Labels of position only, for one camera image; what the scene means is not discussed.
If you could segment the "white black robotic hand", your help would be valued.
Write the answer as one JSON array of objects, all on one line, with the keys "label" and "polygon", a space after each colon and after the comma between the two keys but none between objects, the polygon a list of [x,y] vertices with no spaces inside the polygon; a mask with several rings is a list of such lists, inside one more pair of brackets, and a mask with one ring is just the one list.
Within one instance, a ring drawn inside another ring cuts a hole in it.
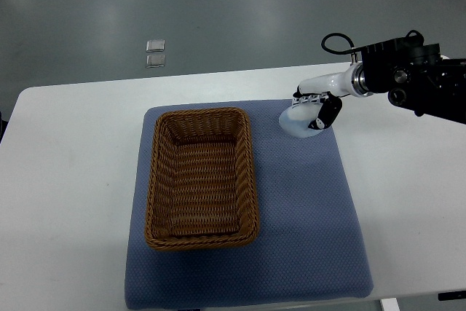
[{"label": "white black robotic hand", "polygon": [[291,106],[300,103],[321,103],[317,120],[311,122],[312,129],[327,129],[336,120],[342,108],[343,97],[361,97],[366,94],[360,81],[363,64],[353,63],[346,71],[317,76],[300,82],[292,95]]}]

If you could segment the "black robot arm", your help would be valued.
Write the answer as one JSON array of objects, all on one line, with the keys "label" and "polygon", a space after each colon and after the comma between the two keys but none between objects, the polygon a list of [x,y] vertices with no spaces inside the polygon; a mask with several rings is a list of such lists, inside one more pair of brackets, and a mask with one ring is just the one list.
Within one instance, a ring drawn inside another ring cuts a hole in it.
[{"label": "black robot arm", "polygon": [[420,32],[356,47],[345,34],[331,33],[321,47],[334,55],[361,55],[352,87],[361,94],[386,93],[389,102],[418,117],[465,123],[465,59],[443,58],[439,44],[425,44]]}]

